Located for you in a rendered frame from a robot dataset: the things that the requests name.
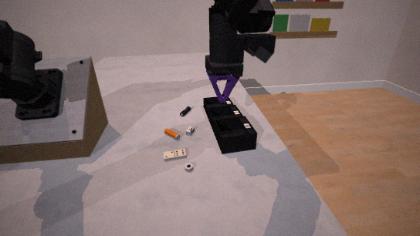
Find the white hex nut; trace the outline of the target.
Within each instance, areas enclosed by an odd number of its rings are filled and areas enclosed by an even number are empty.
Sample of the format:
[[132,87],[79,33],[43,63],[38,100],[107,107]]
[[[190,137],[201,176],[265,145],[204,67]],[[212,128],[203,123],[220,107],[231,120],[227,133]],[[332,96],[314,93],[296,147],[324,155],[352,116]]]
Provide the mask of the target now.
[[187,171],[187,172],[191,172],[193,170],[193,166],[192,166],[192,164],[186,164],[185,165],[185,171]]

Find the cream domino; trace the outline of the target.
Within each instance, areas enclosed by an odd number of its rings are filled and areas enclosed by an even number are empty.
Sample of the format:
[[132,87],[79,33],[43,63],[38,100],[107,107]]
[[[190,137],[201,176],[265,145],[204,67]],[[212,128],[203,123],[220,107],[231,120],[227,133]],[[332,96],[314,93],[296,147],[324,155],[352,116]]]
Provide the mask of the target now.
[[186,158],[185,149],[164,152],[164,161]]

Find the orange battery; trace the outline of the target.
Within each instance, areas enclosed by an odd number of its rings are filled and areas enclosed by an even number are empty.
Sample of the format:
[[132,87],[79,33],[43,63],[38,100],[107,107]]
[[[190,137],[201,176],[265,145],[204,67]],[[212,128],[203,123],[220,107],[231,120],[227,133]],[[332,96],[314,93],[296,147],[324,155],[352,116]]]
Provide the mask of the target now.
[[165,130],[164,130],[164,132],[165,132],[167,135],[169,135],[170,137],[175,138],[176,140],[179,140],[179,139],[180,139],[180,135],[179,135],[179,134],[177,134],[177,133],[173,132],[172,130],[169,130],[168,128],[167,128],[167,129],[165,129]]

